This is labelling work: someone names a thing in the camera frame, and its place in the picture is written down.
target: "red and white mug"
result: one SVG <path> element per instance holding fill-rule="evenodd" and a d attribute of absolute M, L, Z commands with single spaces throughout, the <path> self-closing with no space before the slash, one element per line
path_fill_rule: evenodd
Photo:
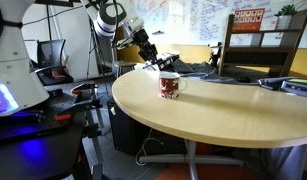
<path fill-rule="evenodd" d="M 159 77 L 159 96 L 165 99 L 175 99 L 179 96 L 180 92 L 187 88 L 187 81 L 182 89 L 179 88 L 182 82 L 178 73 L 160 72 Z"/>

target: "cabinet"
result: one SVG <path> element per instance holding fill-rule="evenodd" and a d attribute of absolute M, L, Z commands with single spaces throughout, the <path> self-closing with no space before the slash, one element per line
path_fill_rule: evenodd
<path fill-rule="evenodd" d="M 234 15 L 229 15 L 218 74 L 221 76 L 226 66 L 253 66 L 268 67 L 269 77 L 288 76 L 307 24 L 307 9 L 295 14 L 290 27 L 284 30 L 234 32 L 232 29 L 233 21 Z M 270 33 L 282 34 L 279 44 L 266 45 L 263 43 L 264 37 Z M 234 34 L 250 35 L 250 44 L 230 45 Z"/>

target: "white robot body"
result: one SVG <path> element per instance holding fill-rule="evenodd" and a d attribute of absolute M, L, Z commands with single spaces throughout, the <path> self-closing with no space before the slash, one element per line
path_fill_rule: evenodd
<path fill-rule="evenodd" d="M 81 0 L 81 3 L 85 6 L 89 3 L 89 0 Z M 119 1 L 121 6 L 117 6 L 118 15 L 121 15 L 123 12 L 126 13 L 124 19 L 120 19 L 118 27 L 123 26 L 127 31 L 128 36 L 132 38 L 132 35 L 143 28 L 144 21 L 142 18 L 138 17 L 133 9 L 133 4 L 131 1 L 123 0 Z M 101 17 L 101 11 L 98 11 L 94 6 L 88 6 L 86 11 L 89 14 L 90 18 L 93 20 L 94 28 L 97 34 L 103 38 L 112 38 L 116 30 L 116 21 L 108 21 L 108 19 L 116 18 L 116 10 L 113 5 L 113 1 L 109 0 L 107 2 L 109 5 L 105 8 L 105 17 Z"/>
<path fill-rule="evenodd" d="M 21 22 L 35 0 L 0 0 L 4 21 Z M 21 29 L 4 26 L 0 37 L 0 117 L 45 101 L 49 94 L 30 69 Z"/>

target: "keyboard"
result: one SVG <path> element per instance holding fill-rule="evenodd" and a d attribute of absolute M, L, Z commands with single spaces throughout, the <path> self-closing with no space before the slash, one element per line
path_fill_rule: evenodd
<path fill-rule="evenodd" d="M 191 66 L 187 65 L 181 59 L 177 59 L 172 63 L 173 70 L 177 73 L 194 73 L 196 72 Z"/>

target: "office chair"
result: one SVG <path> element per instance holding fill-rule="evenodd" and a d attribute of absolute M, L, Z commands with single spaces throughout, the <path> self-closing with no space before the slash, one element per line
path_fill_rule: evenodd
<path fill-rule="evenodd" d="M 72 83 L 74 79 L 62 65 L 62 52 L 65 39 L 38 41 L 37 62 L 35 72 L 44 86 Z"/>

